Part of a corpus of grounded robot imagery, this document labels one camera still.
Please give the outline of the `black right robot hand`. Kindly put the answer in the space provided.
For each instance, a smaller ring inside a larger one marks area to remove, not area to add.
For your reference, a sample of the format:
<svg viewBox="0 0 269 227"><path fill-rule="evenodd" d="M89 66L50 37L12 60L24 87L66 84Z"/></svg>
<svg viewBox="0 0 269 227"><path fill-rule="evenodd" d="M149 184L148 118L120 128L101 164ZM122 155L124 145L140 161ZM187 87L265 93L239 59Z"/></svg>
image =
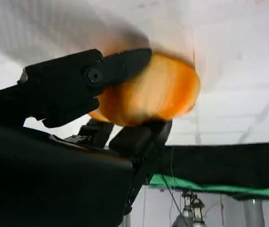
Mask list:
<svg viewBox="0 0 269 227"><path fill-rule="evenodd" d="M117 227L150 182L172 122L125 127L105 149L112 124L90 121L74 139L47 128L99 107L97 96L140 73L152 51L104 57L96 49L26 66L18 83L0 90L0 227Z"/></svg>

